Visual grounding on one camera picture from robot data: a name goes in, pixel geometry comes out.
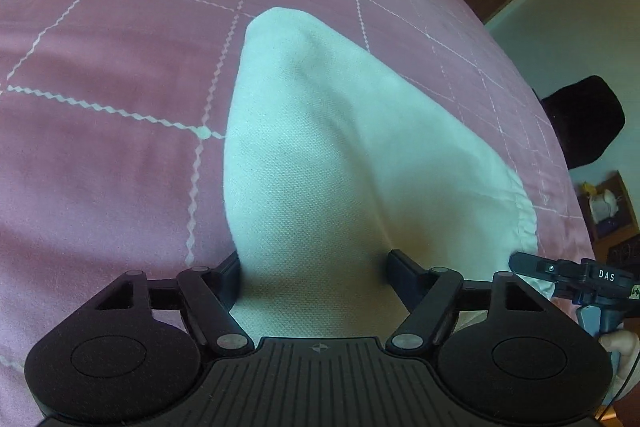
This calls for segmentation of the person right hand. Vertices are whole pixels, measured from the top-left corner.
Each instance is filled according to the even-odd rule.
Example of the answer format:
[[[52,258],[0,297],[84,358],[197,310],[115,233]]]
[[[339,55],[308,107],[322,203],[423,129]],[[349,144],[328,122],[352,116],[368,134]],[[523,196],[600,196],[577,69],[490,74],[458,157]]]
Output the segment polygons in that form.
[[[626,397],[639,384],[639,337],[627,329],[617,329],[601,335],[599,343],[608,353],[620,357],[610,388],[613,398],[599,415],[600,421],[615,401]]]

